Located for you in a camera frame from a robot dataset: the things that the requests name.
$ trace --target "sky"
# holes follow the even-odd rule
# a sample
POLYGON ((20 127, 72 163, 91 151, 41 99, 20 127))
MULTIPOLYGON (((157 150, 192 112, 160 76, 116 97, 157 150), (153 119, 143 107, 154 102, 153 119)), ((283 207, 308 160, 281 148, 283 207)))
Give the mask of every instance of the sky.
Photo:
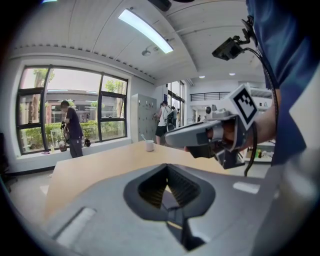
MULTIPOLYGON (((47 89, 69 89, 69 90, 82 90, 97 92, 99 90, 101 75, 96 73, 84 72, 71 69, 59 69, 54 68, 54 77, 48 83, 47 89)), ((25 70, 25 78, 22 82, 22 89, 34 88, 36 75, 34 75, 34 69, 29 68, 25 70)), ((105 76, 103 78, 103 84, 107 80, 116 81, 112 77, 105 76)))

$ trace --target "black hair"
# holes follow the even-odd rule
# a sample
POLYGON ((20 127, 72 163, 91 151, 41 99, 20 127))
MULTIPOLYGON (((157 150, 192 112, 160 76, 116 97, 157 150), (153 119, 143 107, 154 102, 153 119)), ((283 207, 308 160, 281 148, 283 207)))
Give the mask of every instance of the black hair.
POLYGON ((62 109, 65 109, 65 108, 67 108, 69 106, 70 106, 70 104, 69 104, 69 102, 67 100, 63 100, 61 102, 61 104, 60 104, 60 108, 62 108, 62 109))

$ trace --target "black shorts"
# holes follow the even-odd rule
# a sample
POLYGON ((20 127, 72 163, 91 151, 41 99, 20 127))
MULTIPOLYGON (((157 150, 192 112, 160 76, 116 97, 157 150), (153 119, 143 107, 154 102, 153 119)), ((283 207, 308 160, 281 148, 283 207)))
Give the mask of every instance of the black shorts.
POLYGON ((167 126, 157 126, 155 135, 162 137, 167 132, 167 126))

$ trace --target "metal cabinet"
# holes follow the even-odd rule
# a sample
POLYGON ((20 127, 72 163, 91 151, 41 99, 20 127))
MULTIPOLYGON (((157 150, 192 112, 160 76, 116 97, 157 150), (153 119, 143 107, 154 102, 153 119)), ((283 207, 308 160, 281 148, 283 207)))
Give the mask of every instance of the metal cabinet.
POLYGON ((156 141, 157 118, 154 114, 159 112, 157 100, 142 94, 131 97, 131 138, 132 142, 142 141, 141 134, 147 140, 156 141))

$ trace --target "railing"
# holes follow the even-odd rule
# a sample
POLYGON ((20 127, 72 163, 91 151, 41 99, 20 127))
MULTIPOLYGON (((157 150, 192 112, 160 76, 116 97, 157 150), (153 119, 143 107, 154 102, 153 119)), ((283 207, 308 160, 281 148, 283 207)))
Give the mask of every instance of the railing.
POLYGON ((212 100, 222 100, 229 91, 219 91, 219 92, 206 92, 206 93, 194 93, 190 94, 191 101, 212 101, 212 100))

